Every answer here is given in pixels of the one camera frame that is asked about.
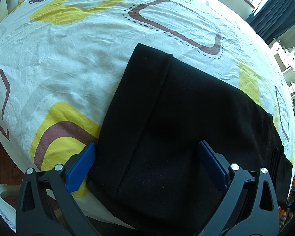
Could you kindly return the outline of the patterned white bed sheet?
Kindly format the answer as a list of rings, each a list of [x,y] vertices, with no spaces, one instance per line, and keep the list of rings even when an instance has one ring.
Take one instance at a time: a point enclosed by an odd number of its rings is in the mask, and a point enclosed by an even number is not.
[[[217,0],[25,0],[7,15],[0,23],[0,141],[20,169],[46,171],[97,144],[138,44],[238,88],[271,114],[293,177],[288,86],[268,45]],[[113,216],[86,183],[73,193],[86,215],[140,231]]]

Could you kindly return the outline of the white dressing table with mirror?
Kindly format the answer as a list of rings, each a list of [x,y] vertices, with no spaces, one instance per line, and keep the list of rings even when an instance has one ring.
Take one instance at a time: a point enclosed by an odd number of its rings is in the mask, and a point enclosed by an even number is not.
[[[295,46],[287,49],[280,40],[274,38],[270,43],[270,49],[287,85],[291,87],[295,84]]]

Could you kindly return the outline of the black pants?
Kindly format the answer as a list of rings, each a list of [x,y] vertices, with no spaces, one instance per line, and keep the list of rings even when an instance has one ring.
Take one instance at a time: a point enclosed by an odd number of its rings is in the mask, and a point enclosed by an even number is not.
[[[238,88],[138,44],[105,115],[87,188],[137,230],[194,235],[222,199],[200,141],[245,170],[265,167],[286,203],[292,165],[272,115]]]

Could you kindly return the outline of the dark blue right curtain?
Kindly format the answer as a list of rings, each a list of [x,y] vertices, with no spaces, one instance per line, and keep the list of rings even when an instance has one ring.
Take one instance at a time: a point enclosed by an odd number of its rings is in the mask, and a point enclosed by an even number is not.
[[[262,0],[246,22],[266,44],[270,44],[295,25],[295,1]]]

